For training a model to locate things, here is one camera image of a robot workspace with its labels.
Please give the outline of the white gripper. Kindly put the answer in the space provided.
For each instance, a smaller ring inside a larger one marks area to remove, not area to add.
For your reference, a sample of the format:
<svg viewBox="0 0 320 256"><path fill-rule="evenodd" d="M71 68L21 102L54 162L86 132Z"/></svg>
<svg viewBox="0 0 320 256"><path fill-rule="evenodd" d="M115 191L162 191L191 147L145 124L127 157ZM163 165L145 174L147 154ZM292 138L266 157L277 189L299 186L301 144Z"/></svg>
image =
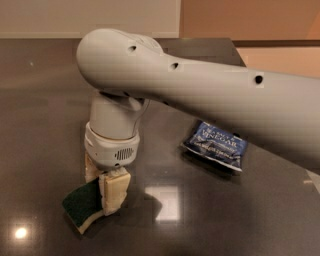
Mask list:
<svg viewBox="0 0 320 256"><path fill-rule="evenodd" d="M136 159L139 143L139 135L125 140L107 139L96 134L89 124L86 124L85 181L89 183L99 177L101 205L105 216L121 208L127 196L131 175L124 167L106 173L98 168L107 169L131 164Z"/></svg>

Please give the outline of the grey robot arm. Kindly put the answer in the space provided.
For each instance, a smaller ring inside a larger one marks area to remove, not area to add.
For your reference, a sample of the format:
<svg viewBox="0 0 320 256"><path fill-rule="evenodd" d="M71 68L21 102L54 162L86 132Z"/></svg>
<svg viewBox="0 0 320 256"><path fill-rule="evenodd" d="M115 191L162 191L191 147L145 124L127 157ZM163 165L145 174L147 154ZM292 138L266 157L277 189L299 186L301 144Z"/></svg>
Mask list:
<svg viewBox="0 0 320 256"><path fill-rule="evenodd" d="M191 114L309 171L320 170L320 80L168 55L151 38L112 29L77 49L93 87Z"/></svg>

